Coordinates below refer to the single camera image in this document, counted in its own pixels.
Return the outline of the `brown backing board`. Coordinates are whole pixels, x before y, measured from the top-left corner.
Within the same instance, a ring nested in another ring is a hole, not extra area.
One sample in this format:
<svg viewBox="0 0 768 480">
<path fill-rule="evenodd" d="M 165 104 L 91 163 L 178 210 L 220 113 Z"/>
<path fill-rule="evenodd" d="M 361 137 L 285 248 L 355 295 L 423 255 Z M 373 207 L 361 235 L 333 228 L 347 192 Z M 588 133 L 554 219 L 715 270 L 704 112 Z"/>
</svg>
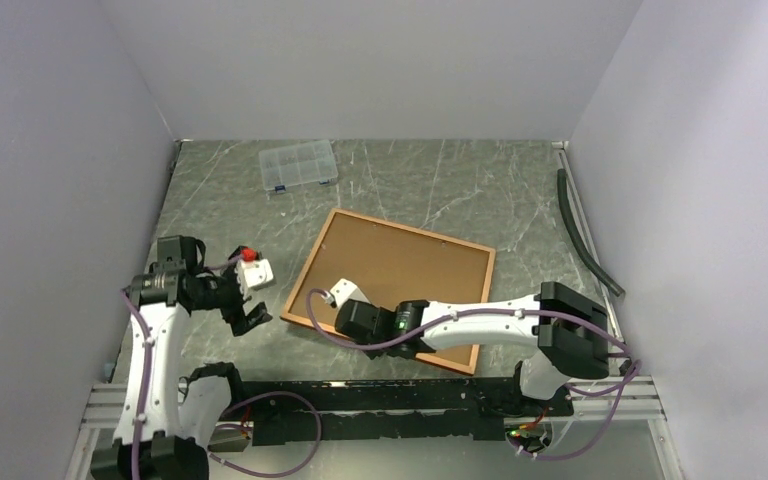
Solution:
<svg viewBox="0 0 768 480">
<path fill-rule="evenodd" d="M 495 260 L 492 247 L 334 208 L 280 318 L 310 328 L 307 293 L 328 290 L 341 278 L 355 283 L 370 303 L 388 309 L 418 299 L 486 302 Z"/>
</svg>

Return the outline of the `wooden picture frame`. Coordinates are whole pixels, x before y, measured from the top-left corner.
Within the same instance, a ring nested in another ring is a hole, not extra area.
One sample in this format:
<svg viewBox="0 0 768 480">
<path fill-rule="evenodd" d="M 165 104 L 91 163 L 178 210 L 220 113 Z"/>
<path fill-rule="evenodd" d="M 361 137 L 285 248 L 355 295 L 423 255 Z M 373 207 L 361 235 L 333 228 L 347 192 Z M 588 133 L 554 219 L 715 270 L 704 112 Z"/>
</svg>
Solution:
<svg viewBox="0 0 768 480">
<path fill-rule="evenodd" d="M 313 288 L 329 289 L 346 279 L 376 306 L 392 309 L 405 300 L 480 303 L 489 298 L 496 251 L 457 239 L 344 209 L 333 209 L 313 244 L 282 308 L 281 319 L 298 336 L 304 353 L 292 363 L 310 379 L 410 379 L 471 376 L 477 345 L 420 354 L 414 360 L 368 358 L 323 338 L 305 308 Z"/>
</svg>

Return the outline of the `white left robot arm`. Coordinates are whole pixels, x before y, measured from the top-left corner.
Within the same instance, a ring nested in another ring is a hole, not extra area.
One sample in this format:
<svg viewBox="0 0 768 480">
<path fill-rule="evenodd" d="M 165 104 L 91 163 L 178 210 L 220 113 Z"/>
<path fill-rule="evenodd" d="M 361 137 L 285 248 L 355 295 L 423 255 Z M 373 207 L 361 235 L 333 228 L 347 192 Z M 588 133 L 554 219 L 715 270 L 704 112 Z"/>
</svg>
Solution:
<svg viewBox="0 0 768 480">
<path fill-rule="evenodd" d="M 92 455 L 95 479 L 206 479 L 216 423 L 245 409 L 247 394 L 231 363 L 180 378 L 183 332 L 199 311 L 218 311 L 235 336 L 269 322 L 264 303 L 245 305 L 274 275 L 263 254 L 248 246 L 217 266 L 206 265 L 205 254 L 195 237 L 162 237 L 147 271 L 122 291 L 132 327 L 129 377 L 113 443 Z"/>
</svg>

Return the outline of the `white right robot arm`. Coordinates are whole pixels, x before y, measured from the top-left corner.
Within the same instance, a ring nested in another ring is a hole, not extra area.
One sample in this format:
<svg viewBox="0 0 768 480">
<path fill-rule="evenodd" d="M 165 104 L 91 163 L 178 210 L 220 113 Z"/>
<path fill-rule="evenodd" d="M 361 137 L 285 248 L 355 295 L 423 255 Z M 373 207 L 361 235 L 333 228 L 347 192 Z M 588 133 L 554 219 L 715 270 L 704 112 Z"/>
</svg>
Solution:
<svg viewBox="0 0 768 480">
<path fill-rule="evenodd" d="M 537 413 L 572 379 L 601 380 L 609 374 L 605 309 L 558 282 L 545 282 L 538 293 L 510 300 L 410 300 L 392 310 L 373 305 L 348 280 L 324 296 L 337 311 L 334 329 L 344 343 L 370 357 L 412 359 L 471 345 L 532 348 L 509 391 L 512 406 L 524 415 Z"/>
</svg>

